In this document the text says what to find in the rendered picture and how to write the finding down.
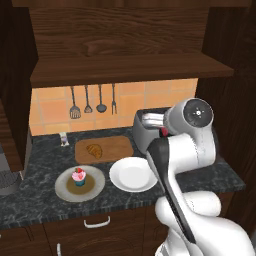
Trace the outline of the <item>dark meat fork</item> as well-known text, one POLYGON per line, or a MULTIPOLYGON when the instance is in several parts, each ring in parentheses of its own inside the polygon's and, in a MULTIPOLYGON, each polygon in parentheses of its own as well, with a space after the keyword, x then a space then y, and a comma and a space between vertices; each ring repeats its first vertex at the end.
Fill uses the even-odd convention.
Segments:
POLYGON ((112 103, 111 103, 112 115, 117 114, 117 106, 115 100, 115 83, 112 83, 112 103))

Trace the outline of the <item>small clear shaker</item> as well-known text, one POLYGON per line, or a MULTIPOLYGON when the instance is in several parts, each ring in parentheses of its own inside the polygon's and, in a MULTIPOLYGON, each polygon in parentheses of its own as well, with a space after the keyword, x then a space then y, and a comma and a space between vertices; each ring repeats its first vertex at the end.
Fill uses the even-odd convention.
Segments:
POLYGON ((61 140, 61 146, 62 147, 69 146, 66 132, 60 132, 59 135, 60 135, 60 140, 61 140))

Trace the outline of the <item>dark wooden range hood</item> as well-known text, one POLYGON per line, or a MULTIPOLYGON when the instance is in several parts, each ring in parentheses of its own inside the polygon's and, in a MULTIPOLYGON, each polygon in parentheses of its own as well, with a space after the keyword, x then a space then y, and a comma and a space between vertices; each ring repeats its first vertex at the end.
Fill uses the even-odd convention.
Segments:
POLYGON ((202 52, 211 0, 12 0, 29 10, 34 88, 225 77, 202 52))

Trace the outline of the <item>small dark spatula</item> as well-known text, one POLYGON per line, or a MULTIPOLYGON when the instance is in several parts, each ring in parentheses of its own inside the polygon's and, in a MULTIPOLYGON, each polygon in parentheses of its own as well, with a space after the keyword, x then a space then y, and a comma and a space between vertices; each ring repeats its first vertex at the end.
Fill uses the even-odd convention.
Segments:
POLYGON ((88 94, 88 85, 84 85, 85 95, 86 95, 86 106, 84 108, 84 113, 92 113, 93 109, 89 104, 89 94, 88 94))

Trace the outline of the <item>dark wooden wall cabinet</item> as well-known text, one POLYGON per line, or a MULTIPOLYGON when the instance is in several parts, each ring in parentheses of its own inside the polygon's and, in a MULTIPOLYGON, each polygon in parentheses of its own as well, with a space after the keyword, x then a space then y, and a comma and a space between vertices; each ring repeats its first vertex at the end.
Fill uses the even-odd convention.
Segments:
POLYGON ((29 9, 0 0, 0 145, 12 172, 25 167, 30 77, 37 61, 29 9))

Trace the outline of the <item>dark slotted spatula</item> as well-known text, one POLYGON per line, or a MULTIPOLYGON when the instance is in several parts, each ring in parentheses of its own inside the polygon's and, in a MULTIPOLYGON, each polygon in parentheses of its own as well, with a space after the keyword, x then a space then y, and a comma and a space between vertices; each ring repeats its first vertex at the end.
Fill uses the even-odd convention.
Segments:
POLYGON ((70 118, 71 119, 79 119, 81 117, 81 111, 80 111, 80 108, 75 103, 74 87, 71 86, 70 89, 71 89, 72 102, 73 102, 73 105, 70 108, 70 118))

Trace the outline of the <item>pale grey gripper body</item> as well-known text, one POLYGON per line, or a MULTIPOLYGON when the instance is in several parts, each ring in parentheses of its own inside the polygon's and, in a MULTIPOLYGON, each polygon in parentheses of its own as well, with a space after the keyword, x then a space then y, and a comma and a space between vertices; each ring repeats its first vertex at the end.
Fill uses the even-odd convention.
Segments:
POLYGON ((162 128, 164 126, 164 115, 159 113, 143 114, 142 124, 146 128, 162 128))

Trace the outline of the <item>brown wooden cutting board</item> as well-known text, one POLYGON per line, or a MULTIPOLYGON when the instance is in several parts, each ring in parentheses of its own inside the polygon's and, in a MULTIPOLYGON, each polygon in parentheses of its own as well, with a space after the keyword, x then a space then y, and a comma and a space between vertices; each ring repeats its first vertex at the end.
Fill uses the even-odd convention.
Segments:
POLYGON ((115 162, 134 153, 130 140, 126 136, 110 136, 94 139, 83 139, 75 144, 75 160, 79 164, 90 165, 104 162, 115 162), (96 159, 88 153, 86 147, 90 144, 99 144, 102 148, 102 157, 96 159))

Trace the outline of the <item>dark wooden drawer front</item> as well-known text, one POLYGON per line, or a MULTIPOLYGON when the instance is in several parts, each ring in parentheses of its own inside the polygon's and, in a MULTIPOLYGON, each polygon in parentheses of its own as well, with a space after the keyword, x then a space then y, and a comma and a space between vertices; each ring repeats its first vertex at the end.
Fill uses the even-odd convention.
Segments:
POLYGON ((147 248, 144 208, 70 218, 45 223, 44 228, 52 252, 61 244, 62 256, 154 256, 154 247, 147 248), (109 225, 87 229, 88 224, 100 223, 111 217, 109 225))

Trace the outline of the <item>white plate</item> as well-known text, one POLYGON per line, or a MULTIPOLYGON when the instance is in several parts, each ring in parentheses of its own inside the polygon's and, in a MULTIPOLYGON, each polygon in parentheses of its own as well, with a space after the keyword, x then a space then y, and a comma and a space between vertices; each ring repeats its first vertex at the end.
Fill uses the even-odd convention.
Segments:
POLYGON ((126 192, 144 192, 157 183, 148 161, 140 157, 126 157, 116 161, 109 171, 111 182, 126 192))

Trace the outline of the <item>pink frosted cupcake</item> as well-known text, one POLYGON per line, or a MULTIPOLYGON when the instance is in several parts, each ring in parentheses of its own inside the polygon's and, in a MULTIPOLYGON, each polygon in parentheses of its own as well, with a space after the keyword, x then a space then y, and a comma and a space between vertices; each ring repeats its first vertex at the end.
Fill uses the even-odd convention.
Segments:
POLYGON ((72 173, 72 179, 76 186, 83 186, 86 180, 86 172, 82 168, 76 168, 72 173))

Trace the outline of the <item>dark ladle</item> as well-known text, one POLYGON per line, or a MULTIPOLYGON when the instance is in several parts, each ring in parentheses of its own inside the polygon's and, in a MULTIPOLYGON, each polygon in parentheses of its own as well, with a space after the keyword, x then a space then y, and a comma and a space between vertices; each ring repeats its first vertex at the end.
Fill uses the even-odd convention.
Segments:
POLYGON ((102 103, 102 85, 98 85, 99 89, 99 104, 96 106, 96 109, 99 113, 104 113, 107 110, 107 106, 102 103))

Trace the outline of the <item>grey plate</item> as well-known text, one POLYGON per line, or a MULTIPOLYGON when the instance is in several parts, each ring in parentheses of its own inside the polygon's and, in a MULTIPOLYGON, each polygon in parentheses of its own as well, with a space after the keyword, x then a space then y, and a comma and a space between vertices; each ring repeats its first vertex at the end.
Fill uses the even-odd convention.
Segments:
POLYGON ((85 202, 97 197, 105 186, 103 172, 93 166, 80 165, 71 167, 59 175, 55 182, 57 196, 67 202, 85 202), (76 186, 72 179, 72 173, 76 168, 82 168, 86 172, 86 180, 83 186, 76 186))

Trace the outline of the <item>golden brown croissant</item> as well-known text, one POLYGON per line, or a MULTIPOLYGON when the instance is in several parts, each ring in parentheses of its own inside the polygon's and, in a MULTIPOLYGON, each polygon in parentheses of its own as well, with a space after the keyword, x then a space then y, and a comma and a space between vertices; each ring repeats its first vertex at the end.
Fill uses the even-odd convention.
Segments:
POLYGON ((90 144, 86 147, 89 154, 94 156, 96 159, 100 159, 102 157, 102 148, 99 144, 90 144))

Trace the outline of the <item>tall dark wooden cabinet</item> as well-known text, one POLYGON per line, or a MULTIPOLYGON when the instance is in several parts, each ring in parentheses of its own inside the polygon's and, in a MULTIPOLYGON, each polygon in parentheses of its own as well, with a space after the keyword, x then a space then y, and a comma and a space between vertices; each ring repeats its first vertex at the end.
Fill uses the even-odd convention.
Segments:
POLYGON ((220 155, 245 182, 226 217, 256 230, 256 0, 247 8, 209 10, 202 52, 231 67, 228 78, 201 78, 196 96, 213 108, 220 155))

